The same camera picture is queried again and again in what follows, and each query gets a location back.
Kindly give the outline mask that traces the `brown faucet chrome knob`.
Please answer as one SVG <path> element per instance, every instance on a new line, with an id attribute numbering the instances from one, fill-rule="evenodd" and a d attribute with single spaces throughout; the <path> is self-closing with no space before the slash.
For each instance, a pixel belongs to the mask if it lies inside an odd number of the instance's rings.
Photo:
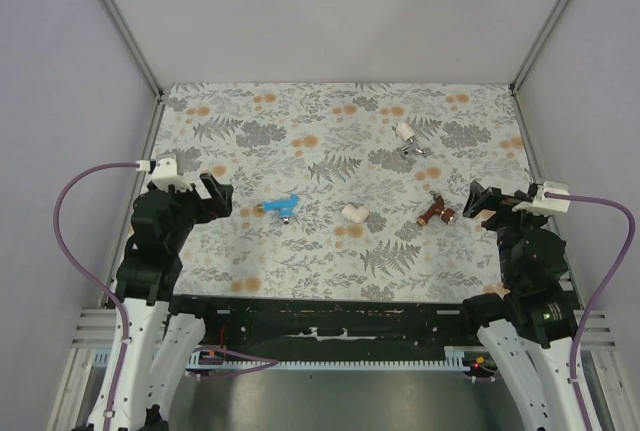
<path id="1" fill-rule="evenodd" d="M 445 200 L 440 194 L 434 194 L 430 207 L 417 217 L 416 223 L 423 227 L 426 226 L 431 219 L 438 218 L 443 223 L 451 225 L 454 223 L 455 217 L 455 210 L 446 205 Z"/>

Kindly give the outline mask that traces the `white pipe elbow fitting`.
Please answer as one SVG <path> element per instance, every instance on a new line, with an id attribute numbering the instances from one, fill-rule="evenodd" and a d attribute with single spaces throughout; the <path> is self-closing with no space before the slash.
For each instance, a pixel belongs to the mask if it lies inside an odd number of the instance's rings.
<path id="1" fill-rule="evenodd" d="M 341 211 L 341 215 L 351 223 L 362 224 L 369 217 L 369 210 L 364 206 L 356 207 L 352 204 L 347 204 Z"/>

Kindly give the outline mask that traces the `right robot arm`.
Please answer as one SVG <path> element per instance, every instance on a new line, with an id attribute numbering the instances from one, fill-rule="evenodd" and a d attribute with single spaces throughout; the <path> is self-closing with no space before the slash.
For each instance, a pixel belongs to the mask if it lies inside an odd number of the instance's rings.
<path id="1" fill-rule="evenodd" d="M 601 427 L 580 357 L 574 306 L 560 285 L 568 271 L 566 243 L 547 229 L 569 209 L 566 186 L 546 181 L 506 195 L 472 182 L 463 215 L 483 211 L 496 235 L 501 282 L 495 292 L 463 301 L 458 332 L 482 344 L 528 430 L 598 430 Z"/>

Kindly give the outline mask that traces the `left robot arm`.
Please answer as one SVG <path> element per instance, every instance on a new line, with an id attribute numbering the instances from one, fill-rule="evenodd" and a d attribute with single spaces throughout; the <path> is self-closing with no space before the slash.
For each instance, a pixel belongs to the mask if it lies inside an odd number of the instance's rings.
<path id="1" fill-rule="evenodd" d="M 220 319 L 198 309 L 172 314 L 183 268 L 180 252 L 193 228 L 232 213 L 233 188 L 211 174 L 209 195 L 176 172 L 156 170 L 133 203 L 132 235 L 116 274 L 116 329 L 104 380 L 85 430 L 165 430 L 178 384 L 197 344 L 219 335 Z"/>

